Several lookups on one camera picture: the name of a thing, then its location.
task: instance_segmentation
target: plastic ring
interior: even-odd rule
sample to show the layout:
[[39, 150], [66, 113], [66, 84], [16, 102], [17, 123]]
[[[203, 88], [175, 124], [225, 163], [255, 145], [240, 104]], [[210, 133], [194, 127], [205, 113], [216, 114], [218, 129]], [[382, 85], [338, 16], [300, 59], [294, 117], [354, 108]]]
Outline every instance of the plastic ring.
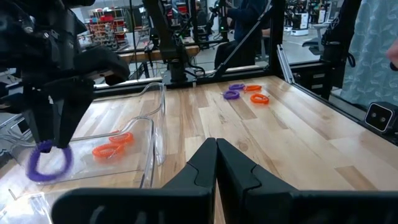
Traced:
[[263, 95], [263, 94], [259, 94], [259, 93], [253, 94], [253, 95], [250, 97], [250, 100], [251, 100], [253, 103], [264, 103], [264, 104], [268, 104], [268, 102], [269, 102], [269, 98], [268, 98], [268, 97], [266, 97], [266, 96]]
[[223, 94], [223, 96], [226, 100], [235, 100], [239, 98], [239, 93], [235, 90], [228, 90]]
[[229, 86], [229, 90], [243, 90], [244, 84], [233, 84]]
[[125, 143], [132, 142], [133, 137], [132, 137], [131, 133], [124, 133], [124, 134], [120, 134], [118, 136], [109, 137], [109, 140], [113, 143], [125, 144]]
[[114, 154], [119, 154], [124, 151], [123, 144], [109, 143], [103, 144], [93, 149], [93, 155], [99, 158], [109, 158]]
[[47, 140], [44, 142], [39, 143], [36, 148], [32, 151], [28, 161], [27, 173], [26, 176], [35, 182], [49, 182], [52, 180], [59, 179], [60, 177], [64, 176], [72, 167], [72, 160], [73, 154], [70, 146], [66, 147], [65, 149], [61, 149], [63, 155], [65, 156], [65, 165], [63, 169], [59, 172], [54, 174], [41, 174], [37, 171], [37, 164], [39, 163], [40, 153], [41, 152], [48, 152], [51, 149], [53, 143], [51, 140]]
[[247, 92], [247, 91], [258, 91], [261, 90], [261, 86], [260, 85], [248, 85], [246, 87], [243, 88], [243, 91]]

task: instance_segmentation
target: clear plastic bin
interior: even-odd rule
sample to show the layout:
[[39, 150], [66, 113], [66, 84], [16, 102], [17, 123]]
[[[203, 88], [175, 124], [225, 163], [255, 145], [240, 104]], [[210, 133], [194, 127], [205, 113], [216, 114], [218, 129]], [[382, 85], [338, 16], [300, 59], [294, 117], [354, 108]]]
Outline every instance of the clear plastic bin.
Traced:
[[[94, 101], [70, 142], [74, 158], [71, 171], [56, 181], [36, 183], [51, 185], [33, 192], [76, 187], [152, 187], [154, 178], [148, 170], [164, 161], [164, 91], [163, 84], [151, 83], [138, 94]], [[24, 131], [21, 121], [23, 117], [17, 115], [0, 125], [0, 146], [26, 168], [35, 143], [30, 131]], [[93, 156], [95, 147], [109, 143], [109, 137], [125, 133], [133, 134], [134, 144], [126, 145], [123, 155], [106, 159]], [[62, 151], [53, 148], [48, 154], [41, 153], [37, 170], [44, 174], [54, 173], [63, 166], [64, 160]]]
[[[14, 132], [15, 130], [13, 129], [15, 127], [13, 125], [9, 132]], [[109, 138], [118, 137], [126, 133], [132, 133], [133, 141], [124, 145], [123, 152], [119, 154], [113, 153], [106, 157], [96, 157], [93, 155], [94, 148], [109, 144], [111, 143]], [[11, 156], [19, 165], [27, 169], [27, 161], [35, 147], [34, 142], [30, 140], [30, 132], [24, 133], [21, 138], [4, 134], [0, 136], [0, 144], [3, 146], [4, 143], [8, 143], [8, 150]], [[70, 142], [73, 154], [73, 165], [70, 171], [62, 178], [53, 182], [37, 184], [52, 184], [50, 187], [43, 187], [43, 191], [46, 191], [45, 189], [53, 189], [54, 187], [65, 189], [65, 187], [62, 187], [63, 185], [68, 186], [66, 189], [106, 186], [150, 187], [152, 184], [152, 172], [149, 172], [149, 170], [152, 170], [157, 164], [157, 161], [154, 161], [154, 142], [154, 122], [145, 116], [130, 120], [124, 129], [118, 133], [74, 138]], [[55, 170], [62, 168], [64, 160], [62, 150], [53, 148], [50, 153], [41, 153], [37, 170], [43, 174], [53, 173]], [[111, 179], [106, 177], [110, 174], [112, 174]], [[124, 180], [124, 178], [129, 177], [136, 177], [133, 178], [136, 182], [132, 179]]]
[[[162, 164], [165, 159], [165, 141], [167, 139], [167, 132], [164, 131], [165, 109], [164, 85], [162, 83], [150, 83], [140, 93], [95, 100], [81, 119], [73, 137], [105, 134], [120, 130], [130, 119], [137, 116], [147, 116], [154, 121], [156, 158], [158, 164]], [[118, 117], [115, 118], [112, 111], [121, 113], [118, 113]]]

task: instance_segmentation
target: wooden tabletop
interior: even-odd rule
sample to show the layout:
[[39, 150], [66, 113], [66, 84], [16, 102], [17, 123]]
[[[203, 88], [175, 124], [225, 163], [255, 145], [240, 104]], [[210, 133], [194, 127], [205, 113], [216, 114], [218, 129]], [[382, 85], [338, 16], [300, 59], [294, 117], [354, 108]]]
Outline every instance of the wooden tabletop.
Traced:
[[[270, 103], [253, 104], [251, 93], [242, 93], [238, 100], [224, 100], [220, 93], [234, 83], [262, 85], [262, 93], [269, 96]], [[144, 102], [116, 100], [106, 101], [108, 106], [94, 105], [91, 112], [95, 116], [90, 116], [90, 122], [80, 128], [95, 131], [98, 129], [92, 128], [95, 124], [117, 128], [147, 105]], [[225, 138], [254, 162], [298, 189], [398, 190], [398, 147], [280, 78], [263, 77], [169, 90], [166, 105], [167, 150], [160, 185], [182, 169], [206, 138], [213, 137]], [[120, 111], [122, 118], [115, 124], [112, 114]], [[33, 189], [18, 166], [10, 164], [6, 168], [0, 170], [0, 197], [10, 197], [8, 189], [16, 197], [38, 190], [61, 189]], [[131, 174], [111, 175], [95, 183], [106, 187], [134, 187], [134, 178]], [[62, 188], [78, 186], [77, 182]], [[217, 223], [223, 223], [220, 208], [218, 196]]]

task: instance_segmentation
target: blue shirt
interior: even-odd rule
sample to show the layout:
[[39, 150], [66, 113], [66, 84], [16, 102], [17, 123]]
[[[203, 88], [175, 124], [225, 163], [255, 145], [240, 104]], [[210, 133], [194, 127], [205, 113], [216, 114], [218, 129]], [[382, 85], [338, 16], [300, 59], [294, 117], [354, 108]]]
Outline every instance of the blue shirt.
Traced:
[[[257, 19], [264, 11], [265, 0], [242, 0], [237, 9], [228, 9], [227, 16], [235, 20], [234, 39], [240, 42], [256, 24]], [[261, 38], [261, 29], [254, 34]]]

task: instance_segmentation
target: storage rack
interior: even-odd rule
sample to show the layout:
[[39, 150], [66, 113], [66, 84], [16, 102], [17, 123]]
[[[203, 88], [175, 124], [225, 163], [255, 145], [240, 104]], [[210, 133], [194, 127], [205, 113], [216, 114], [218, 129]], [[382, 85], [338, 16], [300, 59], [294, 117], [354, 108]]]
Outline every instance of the storage rack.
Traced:
[[124, 28], [124, 13], [122, 9], [111, 11], [91, 11], [87, 28], [90, 31], [92, 43], [104, 45], [111, 50], [117, 50], [127, 44]]

